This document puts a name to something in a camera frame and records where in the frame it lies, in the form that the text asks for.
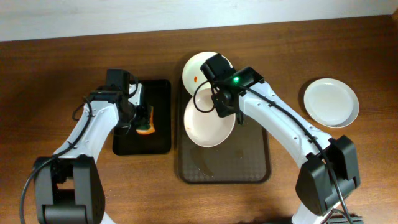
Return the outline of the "green and yellow sponge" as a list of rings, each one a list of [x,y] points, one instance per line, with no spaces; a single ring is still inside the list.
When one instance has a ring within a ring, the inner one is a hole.
[[[152,106],[150,107],[149,118],[144,124],[136,128],[136,133],[140,135],[149,135],[155,133],[154,108]]]

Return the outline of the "white plate with red stain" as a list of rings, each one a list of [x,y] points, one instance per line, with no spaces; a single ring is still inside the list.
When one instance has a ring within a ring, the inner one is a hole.
[[[195,99],[191,98],[185,107],[183,125],[188,137],[201,147],[214,147],[221,144],[232,133],[236,116],[233,114],[220,118],[216,110],[202,113],[195,105],[203,111],[212,109],[214,104],[209,88],[200,90],[195,95]]]

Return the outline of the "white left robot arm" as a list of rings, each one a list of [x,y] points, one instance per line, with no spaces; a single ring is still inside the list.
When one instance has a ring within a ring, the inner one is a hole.
[[[37,158],[29,177],[40,223],[113,223],[96,163],[110,132],[149,123],[149,109],[141,85],[96,90],[84,99],[72,133],[52,156]]]

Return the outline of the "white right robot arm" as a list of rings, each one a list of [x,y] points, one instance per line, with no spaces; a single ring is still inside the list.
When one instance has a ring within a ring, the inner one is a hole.
[[[295,191],[301,201],[290,223],[328,223],[342,206],[352,223],[345,199],[359,187],[356,148],[351,139],[338,139],[315,128],[284,103],[253,68],[202,68],[211,83],[219,116],[248,116],[268,131],[300,168]]]

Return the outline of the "small black tray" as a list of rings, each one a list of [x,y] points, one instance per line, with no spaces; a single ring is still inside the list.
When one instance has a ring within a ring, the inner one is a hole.
[[[171,85],[168,80],[143,80],[144,99],[153,106],[155,131],[139,134],[136,128],[114,129],[113,152],[118,156],[165,154],[172,146]]]

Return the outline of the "brown checkered serving tray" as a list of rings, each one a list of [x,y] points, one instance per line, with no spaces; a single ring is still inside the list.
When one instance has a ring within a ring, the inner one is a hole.
[[[179,82],[175,147],[177,174],[188,184],[260,184],[272,174],[268,132],[246,116],[231,135],[215,147],[200,147],[183,127],[183,113],[191,95]]]

